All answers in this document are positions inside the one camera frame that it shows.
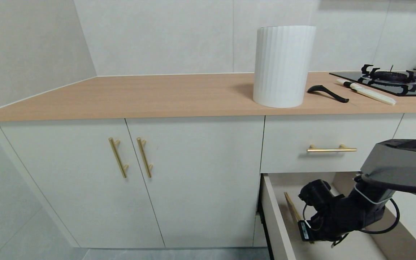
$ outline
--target wooden countertop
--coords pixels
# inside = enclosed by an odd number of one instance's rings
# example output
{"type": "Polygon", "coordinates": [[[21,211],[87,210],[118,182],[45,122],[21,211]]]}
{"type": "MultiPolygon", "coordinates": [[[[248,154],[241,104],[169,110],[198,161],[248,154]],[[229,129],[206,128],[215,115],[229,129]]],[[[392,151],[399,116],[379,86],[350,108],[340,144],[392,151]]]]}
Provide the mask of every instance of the wooden countertop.
{"type": "Polygon", "coordinates": [[[0,108],[0,121],[77,120],[126,117],[206,117],[416,113],[416,97],[395,97],[394,106],[335,84],[327,72],[311,72],[306,89],[324,85],[350,99],[305,94],[294,108],[264,107],[253,101],[253,74],[191,74],[96,77],[0,108]]]}

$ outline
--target gray floor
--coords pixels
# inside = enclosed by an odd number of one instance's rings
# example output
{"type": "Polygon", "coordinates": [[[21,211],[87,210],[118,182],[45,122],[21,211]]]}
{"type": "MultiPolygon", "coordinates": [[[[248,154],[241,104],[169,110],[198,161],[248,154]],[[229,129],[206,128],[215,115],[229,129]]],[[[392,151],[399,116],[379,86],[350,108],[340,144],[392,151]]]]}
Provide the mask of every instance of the gray floor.
{"type": "Polygon", "coordinates": [[[269,260],[267,248],[219,250],[89,250],[83,260],[269,260]]]}

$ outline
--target white vase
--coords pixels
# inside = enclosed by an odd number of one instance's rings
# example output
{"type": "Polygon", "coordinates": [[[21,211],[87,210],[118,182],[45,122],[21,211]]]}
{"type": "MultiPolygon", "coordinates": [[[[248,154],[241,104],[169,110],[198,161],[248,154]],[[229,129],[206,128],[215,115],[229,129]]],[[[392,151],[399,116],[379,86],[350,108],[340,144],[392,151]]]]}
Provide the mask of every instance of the white vase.
{"type": "Polygon", "coordinates": [[[302,104],[315,26],[259,28],[253,100],[267,107],[302,104]]]}

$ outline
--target wooden chopstick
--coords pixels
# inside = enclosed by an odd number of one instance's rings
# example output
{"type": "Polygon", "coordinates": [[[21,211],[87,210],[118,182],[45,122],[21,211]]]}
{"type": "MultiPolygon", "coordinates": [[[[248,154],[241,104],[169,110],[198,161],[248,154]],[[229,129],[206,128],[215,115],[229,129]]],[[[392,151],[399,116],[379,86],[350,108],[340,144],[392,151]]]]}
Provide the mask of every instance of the wooden chopstick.
{"type": "Polygon", "coordinates": [[[290,205],[290,211],[292,211],[292,214],[295,216],[295,219],[296,219],[297,221],[303,220],[303,218],[301,217],[301,215],[300,215],[300,214],[298,213],[298,211],[296,210],[296,207],[294,206],[293,201],[292,201],[292,199],[290,198],[289,194],[288,194],[288,193],[286,193],[286,192],[284,192],[284,194],[285,194],[285,198],[287,199],[287,202],[288,202],[288,203],[289,203],[289,205],[290,205]]]}

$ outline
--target label sticker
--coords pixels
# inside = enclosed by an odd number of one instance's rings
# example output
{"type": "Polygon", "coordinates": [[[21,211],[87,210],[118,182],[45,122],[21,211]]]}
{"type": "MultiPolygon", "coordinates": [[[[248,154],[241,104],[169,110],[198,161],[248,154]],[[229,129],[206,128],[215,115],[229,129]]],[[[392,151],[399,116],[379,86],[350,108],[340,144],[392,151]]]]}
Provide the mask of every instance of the label sticker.
{"type": "Polygon", "coordinates": [[[303,230],[304,238],[309,239],[309,236],[307,235],[306,225],[304,224],[304,222],[301,222],[301,229],[303,230]]]}

